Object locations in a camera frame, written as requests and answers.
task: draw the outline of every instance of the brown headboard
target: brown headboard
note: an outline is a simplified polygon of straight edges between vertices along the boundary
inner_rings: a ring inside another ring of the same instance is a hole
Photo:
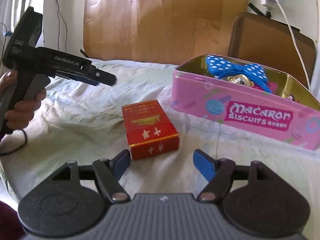
[[[86,0],[89,57],[181,64],[227,55],[234,17],[247,0]]]

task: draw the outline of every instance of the device handle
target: device handle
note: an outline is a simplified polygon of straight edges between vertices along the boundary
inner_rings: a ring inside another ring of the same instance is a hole
[[[12,110],[16,103],[22,100],[33,100],[36,94],[50,84],[46,75],[37,74],[25,70],[18,70],[15,82],[7,87],[0,100],[0,134],[12,134],[13,130],[7,127],[4,115]]]

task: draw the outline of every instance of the gold stripe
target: gold stripe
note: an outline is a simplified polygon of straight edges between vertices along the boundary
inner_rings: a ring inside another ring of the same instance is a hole
[[[166,139],[173,138],[173,137],[179,137],[179,134],[176,133],[176,134],[173,134],[173,135],[169,135],[169,136],[158,138],[158,139],[153,139],[153,140],[142,142],[142,143],[134,143],[134,144],[130,145],[130,148],[141,146],[141,145],[144,145],[144,144],[149,144],[149,143],[154,143],[154,142],[166,140]]]
[[[145,103],[154,102],[154,101],[158,101],[158,100],[155,99],[155,100],[150,100],[150,101],[139,102],[139,103],[135,103],[135,104],[122,106],[122,108],[127,107],[127,106],[135,106],[135,105],[145,104]]]

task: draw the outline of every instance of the pink label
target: pink label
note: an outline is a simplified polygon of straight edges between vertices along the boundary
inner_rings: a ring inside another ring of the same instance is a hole
[[[293,119],[293,112],[267,106],[230,101],[225,121],[241,122],[256,126],[287,131]]]

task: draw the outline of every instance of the pink tin box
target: pink tin box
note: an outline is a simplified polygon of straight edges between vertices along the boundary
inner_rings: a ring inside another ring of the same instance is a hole
[[[294,77],[263,66],[274,94],[214,78],[206,57],[196,57],[173,73],[172,108],[261,134],[305,149],[320,146],[320,104]],[[223,57],[237,65],[244,60]],[[297,102],[286,99],[294,95]]]

